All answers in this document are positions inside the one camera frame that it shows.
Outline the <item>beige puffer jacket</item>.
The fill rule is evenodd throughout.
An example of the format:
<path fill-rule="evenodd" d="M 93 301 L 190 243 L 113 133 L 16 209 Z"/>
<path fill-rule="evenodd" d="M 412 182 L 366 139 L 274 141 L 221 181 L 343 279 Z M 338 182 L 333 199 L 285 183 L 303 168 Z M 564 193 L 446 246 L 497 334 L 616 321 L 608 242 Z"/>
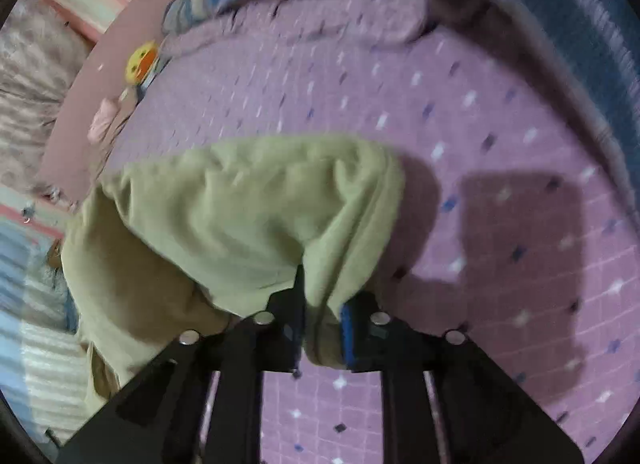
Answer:
<path fill-rule="evenodd" d="M 68 223 L 63 273 L 96 412 L 171 340 L 224 331 L 305 275 L 308 359 L 343 363 L 338 316 L 375 272 L 405 175 L 349 136 L 223 141 L 102 177 Z"/>

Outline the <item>purple diamond pattern bedsheet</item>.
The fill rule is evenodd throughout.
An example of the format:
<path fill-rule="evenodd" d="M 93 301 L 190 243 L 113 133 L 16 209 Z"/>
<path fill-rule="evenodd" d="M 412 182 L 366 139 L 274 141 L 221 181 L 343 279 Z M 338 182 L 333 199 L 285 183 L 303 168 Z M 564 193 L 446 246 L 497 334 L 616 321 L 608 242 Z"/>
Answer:
<path fill-rule="evenodd" d="M 110 169 L 198 133 L 351 132 L 391 143 L 404 199 L 378 275 L 413 328 L 458 328 L 603 461 L 639 396 L 639 242 L 541 74 L 486 10 L 388 44 L 351 36 L 363 0 L 255 4 L 171 35 Z"/>

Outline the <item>pink folded cloth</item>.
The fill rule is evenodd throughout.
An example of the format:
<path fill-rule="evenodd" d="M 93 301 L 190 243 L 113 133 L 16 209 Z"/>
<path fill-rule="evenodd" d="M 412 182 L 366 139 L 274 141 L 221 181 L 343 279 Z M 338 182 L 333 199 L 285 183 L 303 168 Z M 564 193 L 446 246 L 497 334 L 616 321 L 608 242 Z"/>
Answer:
<path fill-rule="evenodd" d="M 108 98 L 102 99 L 88 129 L 87 138 L 89 143 L 95 145 L 103 139 L 107 130 L 115 120 L 118 111 L 119 106 L 117 102 L 113 102 L 112 99 Z"/>

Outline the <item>brown pillow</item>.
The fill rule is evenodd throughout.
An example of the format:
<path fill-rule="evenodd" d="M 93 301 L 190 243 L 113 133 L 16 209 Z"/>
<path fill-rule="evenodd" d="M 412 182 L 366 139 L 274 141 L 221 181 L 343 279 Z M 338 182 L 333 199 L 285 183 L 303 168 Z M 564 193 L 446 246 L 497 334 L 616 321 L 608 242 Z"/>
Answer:
<path fill-rule="evenodd" d="M 137 90 L 131 87 L 125 88 L 116 100 L 112 100 L 118 103 L 119 111 L 103 139 L 95 145 L 91 144 L 90 172 L 92 178 L 98 178 L 104 171 L 106 162 L 114 149 L 117 137 L 124 129 L 124 126 L 129 121 L 131 114 L 134 113 L 139 103 Z"/>

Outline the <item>pink headboard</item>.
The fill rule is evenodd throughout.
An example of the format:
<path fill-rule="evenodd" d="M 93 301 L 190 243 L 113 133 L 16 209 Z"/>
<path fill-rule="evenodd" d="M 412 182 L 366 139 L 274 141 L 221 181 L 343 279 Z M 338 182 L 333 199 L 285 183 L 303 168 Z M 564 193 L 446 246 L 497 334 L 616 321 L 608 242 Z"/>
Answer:
<path fill-rule="evenodd" d="M 38 177 L 70 202 L 85 198 L 91 185 L 89 126 L 105 98 L 126 87 L 129 56 L 144 42 L 162 37 L 160 24 L 172 0 L 132 0 L 99 38 L 56 118 Z"/>

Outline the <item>yellow duck plush toy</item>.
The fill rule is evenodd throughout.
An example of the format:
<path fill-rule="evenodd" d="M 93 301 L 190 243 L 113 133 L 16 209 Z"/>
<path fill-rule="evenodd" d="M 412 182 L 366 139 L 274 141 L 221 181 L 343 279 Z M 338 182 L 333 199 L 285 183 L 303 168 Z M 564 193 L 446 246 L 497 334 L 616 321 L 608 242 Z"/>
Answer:
<path fill-rule="evenodd" d="M 129 85 L 141 84 L 149 74 L 157 58 L 158 46 L 148 41 L 139 46 L 129 57 L 125 69 L 125 80 Z"/>

